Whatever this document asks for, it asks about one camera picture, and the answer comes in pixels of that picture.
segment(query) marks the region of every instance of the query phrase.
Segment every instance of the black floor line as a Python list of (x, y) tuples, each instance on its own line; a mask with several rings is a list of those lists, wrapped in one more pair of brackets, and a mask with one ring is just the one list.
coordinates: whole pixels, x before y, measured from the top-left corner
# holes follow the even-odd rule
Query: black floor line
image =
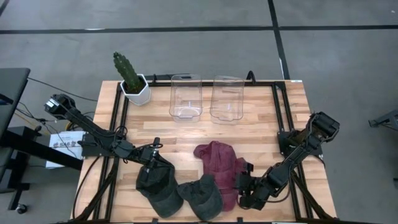
[(206, 31), (262, 31), (271, 26), (203, 26), (203, 27), (143, 27), (112, 29), (46, 29), (46, 30), (0, 30), (0, 34), (113, 34), (141, 32), (206, 32)]
[(1, 4), (1, 6), (0, 6), (0, 16), (4, 12), (4, 10), (6, 9), (6, 7), (7, 7), (9, 2), (10, 2), (10, 0), (4, 0), (4, 2)]
[(279, 30), (375, 30), (398, 29), (398, 25), (363, 25), (363, 26), (280, 26)]
[(280, 36), (278, 20), (276, 16), (275, 6), (273, 0), (268, 0), (269, 12), (271, 14), (272, 26), (274, 28), (274, 35), (276, 40), (276, 47), (278, 50), (280, 66), (282, 69), (282, 76), (285, 80), (290, 80), (289, 69), (287, 68), (285, 50), (282, 43), (282, 37)]

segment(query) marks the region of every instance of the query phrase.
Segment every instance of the gray cap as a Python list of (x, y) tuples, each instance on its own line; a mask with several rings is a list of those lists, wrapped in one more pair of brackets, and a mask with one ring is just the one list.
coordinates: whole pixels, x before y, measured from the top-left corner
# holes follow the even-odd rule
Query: gray cap
[(177, 191), (203, 221), (215, 218), (223, 209), (223, 198), (210, 174), (204, 174), (200, 180), (179, 185)]
[(161, 166), (147, 172), (142, 166), (136, 182), (136, 189), (146, 198), (161, 218), (176, 213), (183, 204), (177, 193), (178, 183), (174, 177), (174, 166)]

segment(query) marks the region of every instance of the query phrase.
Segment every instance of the maroon cloth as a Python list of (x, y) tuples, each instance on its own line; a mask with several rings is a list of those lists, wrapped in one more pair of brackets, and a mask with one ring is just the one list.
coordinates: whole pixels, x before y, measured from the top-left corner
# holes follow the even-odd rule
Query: maroon cloth
[(214, 175), (223, 197), (223, 211), (231, 211), (238, 197), (238, 190), (233, 188), (235, 177), (243, 171), (246, 161), (243, 158), (236, 158), (232, 146), (218, 141), (197, 146), (193, 155), (202, 159), (204, 174)]

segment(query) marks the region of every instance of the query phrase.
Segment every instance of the cactus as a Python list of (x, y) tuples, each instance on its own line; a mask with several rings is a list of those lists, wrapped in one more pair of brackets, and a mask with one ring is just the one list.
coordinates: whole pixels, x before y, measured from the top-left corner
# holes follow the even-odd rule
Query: cactus
[(144, 84), (137, 76), (130, 61), (124, 55), (115, 52), (113, 53), (113, 62), (127, 85), (126, 91), (131, 94), (140, 93), (144, 88)]

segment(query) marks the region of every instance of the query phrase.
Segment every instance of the chair wheel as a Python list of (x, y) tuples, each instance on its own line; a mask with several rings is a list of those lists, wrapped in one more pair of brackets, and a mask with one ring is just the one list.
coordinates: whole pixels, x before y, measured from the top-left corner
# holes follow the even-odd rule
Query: chair wheel
[(23, 204), (18, 204), (18, 207), (16, 210), (17, 210), (18, 214), (23, 214), (23, 213), (27, 212), (27, 206), (23, 205)]

